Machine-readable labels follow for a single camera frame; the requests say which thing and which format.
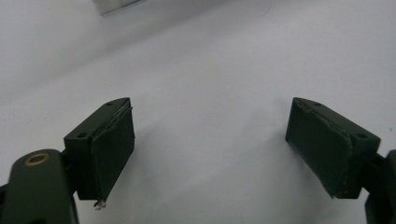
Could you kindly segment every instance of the white surface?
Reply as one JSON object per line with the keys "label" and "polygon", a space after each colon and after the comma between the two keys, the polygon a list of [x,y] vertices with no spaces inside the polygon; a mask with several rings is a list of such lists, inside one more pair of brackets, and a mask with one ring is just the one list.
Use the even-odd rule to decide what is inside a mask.
{"label": "white surface", "polygon": [[129,96],[135,152],[82,224],[365,223],[284,141],[293,96],[396,148],[393,0],[0,1],[0,183],[12,163]]}

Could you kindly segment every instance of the white table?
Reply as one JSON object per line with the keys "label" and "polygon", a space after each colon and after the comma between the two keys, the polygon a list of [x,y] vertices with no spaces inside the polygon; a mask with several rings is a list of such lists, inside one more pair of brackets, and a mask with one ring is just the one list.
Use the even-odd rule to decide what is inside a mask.
{"label": "white table", "polygon": [[0,2],[0,185],[103,103],[134,106],[134,154],[81,224],[365,223],[284,141],[293,96],[396,148],[393,0]]}

